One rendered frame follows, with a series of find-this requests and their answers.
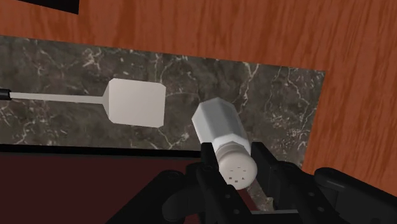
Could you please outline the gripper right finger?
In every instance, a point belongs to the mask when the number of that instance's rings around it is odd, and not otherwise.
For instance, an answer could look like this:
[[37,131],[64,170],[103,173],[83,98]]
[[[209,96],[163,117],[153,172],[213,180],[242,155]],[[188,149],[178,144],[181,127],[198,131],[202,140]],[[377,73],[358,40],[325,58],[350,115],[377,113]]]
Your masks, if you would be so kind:
[[302,224],[397,224],[397,197],[330,167],[308,174],[253,142],[257,181],[276,210],[297,210]]

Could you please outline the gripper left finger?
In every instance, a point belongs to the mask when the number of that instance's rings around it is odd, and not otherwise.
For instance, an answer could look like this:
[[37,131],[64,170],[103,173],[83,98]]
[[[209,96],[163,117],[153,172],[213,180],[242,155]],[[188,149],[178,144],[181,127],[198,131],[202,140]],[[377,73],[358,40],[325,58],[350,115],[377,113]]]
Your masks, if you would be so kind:
[[184,224],[199,216],[199,224],[240,224],[251,212],[238,191],[219,173],[211,143],[201,144],[201,161],[186,173],[166,170],[155,176],[106,224]]

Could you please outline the white salt shaker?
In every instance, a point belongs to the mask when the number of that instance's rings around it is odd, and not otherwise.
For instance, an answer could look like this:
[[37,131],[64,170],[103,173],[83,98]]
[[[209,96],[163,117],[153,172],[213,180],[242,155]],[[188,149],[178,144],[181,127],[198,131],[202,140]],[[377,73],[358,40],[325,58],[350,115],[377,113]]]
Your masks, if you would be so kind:
[[192,116],[201,143],[211,143],[218,170],[227,184],[241,190],[256,178],[258,168],[235,106],[219,97],[201,102]]

